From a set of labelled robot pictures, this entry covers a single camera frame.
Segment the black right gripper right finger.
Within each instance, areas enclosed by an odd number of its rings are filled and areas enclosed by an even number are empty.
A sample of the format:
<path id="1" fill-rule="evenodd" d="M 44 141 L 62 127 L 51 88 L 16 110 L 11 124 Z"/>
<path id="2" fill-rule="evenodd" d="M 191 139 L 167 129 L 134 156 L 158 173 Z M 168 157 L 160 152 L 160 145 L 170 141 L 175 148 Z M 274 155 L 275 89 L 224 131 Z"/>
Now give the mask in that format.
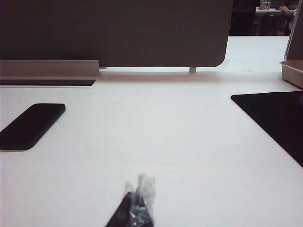
<path id="1" fill-rule="evenodd" d="M 140 174 L 138 176 L 137 188 L 131 195 L 129 226 L 154 226 L 153 204 L 155 196 L 155 177 L 147 174 Z"/>

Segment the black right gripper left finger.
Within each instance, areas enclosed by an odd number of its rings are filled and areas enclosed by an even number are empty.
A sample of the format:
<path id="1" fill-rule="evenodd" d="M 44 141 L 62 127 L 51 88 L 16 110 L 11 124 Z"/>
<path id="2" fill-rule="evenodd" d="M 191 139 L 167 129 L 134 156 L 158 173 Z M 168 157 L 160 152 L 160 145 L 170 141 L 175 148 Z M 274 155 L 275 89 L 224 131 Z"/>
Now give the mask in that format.
<path id="1" fill-rule="evenodd" d="M 129 226 L 130 207 L 134 187 L 131 182 L 125 182 L 124 195 L 117 209 L 109 219 L 106 227 L 127 227 Z"/>

